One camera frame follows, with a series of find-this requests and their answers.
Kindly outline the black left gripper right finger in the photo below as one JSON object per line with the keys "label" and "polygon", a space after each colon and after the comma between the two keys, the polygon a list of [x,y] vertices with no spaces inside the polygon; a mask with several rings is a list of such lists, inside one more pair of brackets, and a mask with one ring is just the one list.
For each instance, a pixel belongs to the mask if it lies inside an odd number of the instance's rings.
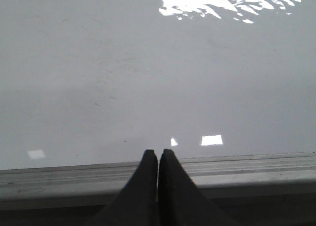
{"label": "black left gripper right finger", "polygon": [[162,226],[237,225],[202,194],[171,149],[165,149],[160,159],[158,203]]}

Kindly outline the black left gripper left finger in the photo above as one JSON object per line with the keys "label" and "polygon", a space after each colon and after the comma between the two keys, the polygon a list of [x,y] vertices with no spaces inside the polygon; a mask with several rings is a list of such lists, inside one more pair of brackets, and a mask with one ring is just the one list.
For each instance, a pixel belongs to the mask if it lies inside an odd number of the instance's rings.
{"label": "black left gripper left finger", "polygon": [[152,226],[155,224],[155,200],[158,161],[154,150],[143,157],[116,198],[92,217],[87,226]]}

